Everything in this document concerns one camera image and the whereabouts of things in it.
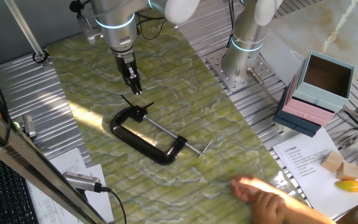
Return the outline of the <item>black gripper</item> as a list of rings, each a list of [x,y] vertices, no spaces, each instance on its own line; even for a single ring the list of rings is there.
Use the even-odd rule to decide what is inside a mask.
[[[134,52],[114,51],[113,54],[116,59],[118,70],[120,71],[125,84],[131,88],[135,95],[140,95],[142,93],[142,87],[140,84],[140,76],[137,71]]]

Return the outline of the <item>person's bare hand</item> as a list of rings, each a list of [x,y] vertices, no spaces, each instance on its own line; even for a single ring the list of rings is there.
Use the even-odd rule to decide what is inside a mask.
[[[242,184],[235,178],[231,180],[231,187],[237,198],[252,204],[253,224],[282,224],[287,206],[281,196]]]

